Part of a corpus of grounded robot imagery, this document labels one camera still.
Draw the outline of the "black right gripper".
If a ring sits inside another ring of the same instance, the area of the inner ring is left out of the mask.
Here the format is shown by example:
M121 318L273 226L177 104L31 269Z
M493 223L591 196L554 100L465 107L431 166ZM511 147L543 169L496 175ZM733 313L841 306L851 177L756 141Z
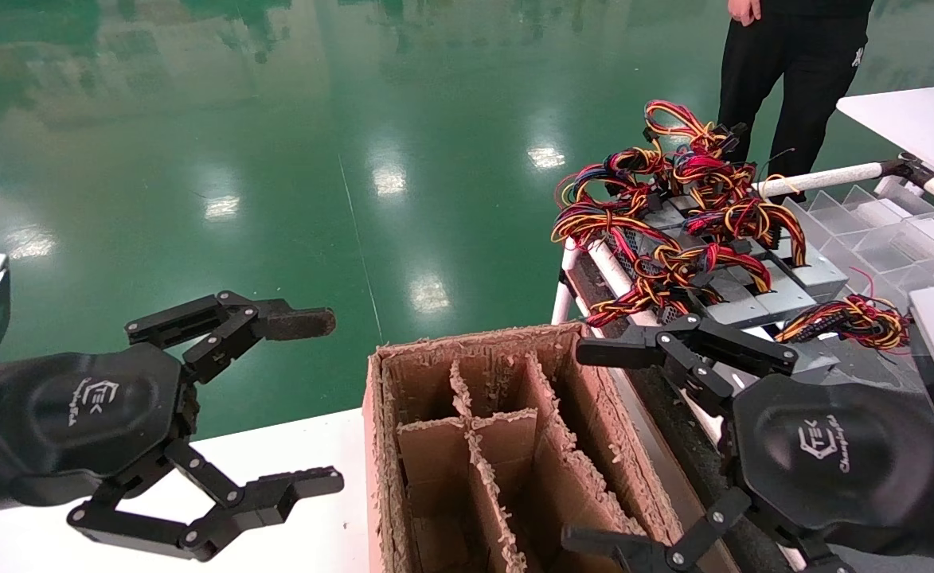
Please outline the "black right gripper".
M698 314L661 326L633 324L622 337L580 340L580 364L660 367L705 413L732 412L735 478L747 492L729 487L673 545L566 525L562 547L608 557L624 572L699 572L706 552L747 520L798 552L805 572L852 572L828 543L934 558L928 399L861 382L802 384L786 376L797 360L786 345ZM733 398L735 389L711 361L761 380Z

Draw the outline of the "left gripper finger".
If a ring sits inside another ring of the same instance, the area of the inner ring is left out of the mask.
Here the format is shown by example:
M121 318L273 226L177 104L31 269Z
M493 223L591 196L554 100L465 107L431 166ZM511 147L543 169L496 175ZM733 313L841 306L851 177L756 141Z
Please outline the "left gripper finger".
M223 290L132 320L129 345L168 349L200 340L182 356L187 380L207 384L257 342L327 337L336 326L332 309L292 308L283 298L251 300Z

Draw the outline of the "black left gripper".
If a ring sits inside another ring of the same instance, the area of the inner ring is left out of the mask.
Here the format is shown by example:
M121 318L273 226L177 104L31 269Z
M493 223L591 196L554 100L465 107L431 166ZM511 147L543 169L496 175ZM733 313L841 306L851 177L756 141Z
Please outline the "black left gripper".
M0 511L90 497L67 523L94 543L208 562L242 533L285 523L298 501L342 491L332 466L238 485L175 440L196 431L198 409L186 368L149 344L0 364ZM172 470L211 498L204 516L119 510Z

